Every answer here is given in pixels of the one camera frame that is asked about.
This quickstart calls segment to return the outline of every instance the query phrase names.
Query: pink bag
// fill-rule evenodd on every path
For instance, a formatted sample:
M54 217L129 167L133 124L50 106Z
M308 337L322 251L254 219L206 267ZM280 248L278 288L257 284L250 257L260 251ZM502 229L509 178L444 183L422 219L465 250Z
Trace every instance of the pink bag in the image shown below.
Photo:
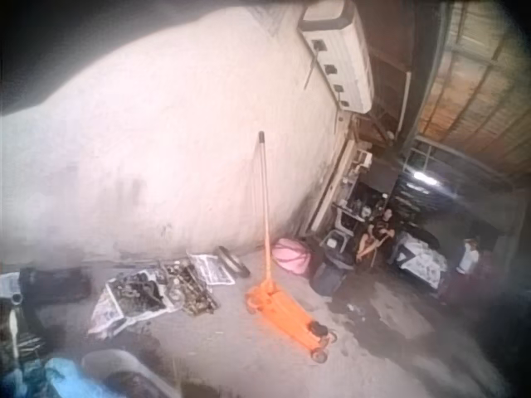
M272 250L273 260L283 269L301 275L308 268L311 254L297 240L282 238L275 243Z

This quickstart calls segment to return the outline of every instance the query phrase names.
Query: chair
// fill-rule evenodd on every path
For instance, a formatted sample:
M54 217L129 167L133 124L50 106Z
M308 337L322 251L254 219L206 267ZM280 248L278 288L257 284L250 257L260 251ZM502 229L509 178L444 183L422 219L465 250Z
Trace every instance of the chair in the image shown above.
M349 216L347 213L345 213L341 208L336 207L336 216L335 216L335 223L334 228L330 230L328 234L324 237L324 239L321 241L321 246L325 246L326 242L328 242L330 239L338 240L341 239L342 243L339 249L339 253L343 253L345 248L347 247L347 243L354 236L354 232L348 229L346 226L342 224L343 215Z

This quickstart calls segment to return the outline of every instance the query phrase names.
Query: man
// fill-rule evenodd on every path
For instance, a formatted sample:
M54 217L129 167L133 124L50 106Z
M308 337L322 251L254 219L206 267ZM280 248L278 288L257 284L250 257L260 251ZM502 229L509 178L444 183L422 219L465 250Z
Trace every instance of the man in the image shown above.
M361 261L363 257L380 247L385 240L392 239L394 236L395 230L392 225L392 210L388 208L381 216L371 221L367 232L362 235L358 253L356 254L356 262Z
M463 293L468 288L470 276L474 272L480 259L478 251L479 239L465 239L465 253L454 274L450 277L446 286L443 285L439 297L443 302L455 301L461 299Z

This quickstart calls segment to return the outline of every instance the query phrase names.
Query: orange floor jack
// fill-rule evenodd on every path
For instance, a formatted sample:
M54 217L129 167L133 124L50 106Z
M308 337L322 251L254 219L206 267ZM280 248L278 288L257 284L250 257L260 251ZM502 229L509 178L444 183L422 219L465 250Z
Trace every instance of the orange floor jack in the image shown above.
M266 141L260 131L261 180L264 202L265 226L265 280L246 294L246 306L249 313L260 312L282 332L299 342L318 363L326 362L328 354L325 348L337 340L337 336L327 327L312 319L300 305L282 291L271 275L271 250L269 232L269 195L267 191Z

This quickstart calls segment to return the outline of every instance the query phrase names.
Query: sitting woman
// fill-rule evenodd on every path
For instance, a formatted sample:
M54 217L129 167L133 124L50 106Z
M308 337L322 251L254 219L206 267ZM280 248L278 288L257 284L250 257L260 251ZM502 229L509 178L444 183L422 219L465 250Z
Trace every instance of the sitting woman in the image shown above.
M367 232L362 235L359 242L358 253L356 254L356 262L359 262L366 255L372 253L382 245L382 243L395 236L393 226L392 210L386 209L379 217L371 221L367 228Z

